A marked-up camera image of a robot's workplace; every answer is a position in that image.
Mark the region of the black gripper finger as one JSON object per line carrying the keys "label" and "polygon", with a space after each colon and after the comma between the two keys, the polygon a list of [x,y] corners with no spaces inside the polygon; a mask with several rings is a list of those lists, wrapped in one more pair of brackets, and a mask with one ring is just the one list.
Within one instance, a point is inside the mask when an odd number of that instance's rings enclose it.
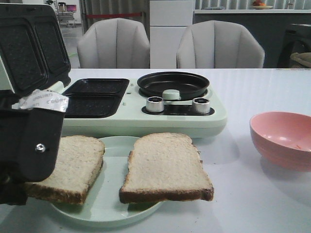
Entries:
{"label": "black gripper finger", "polygon": [[0,202],[25,205],[24,183],[48,178],[55,168],[69,99],[50,90],[27,97],[0,93]]}

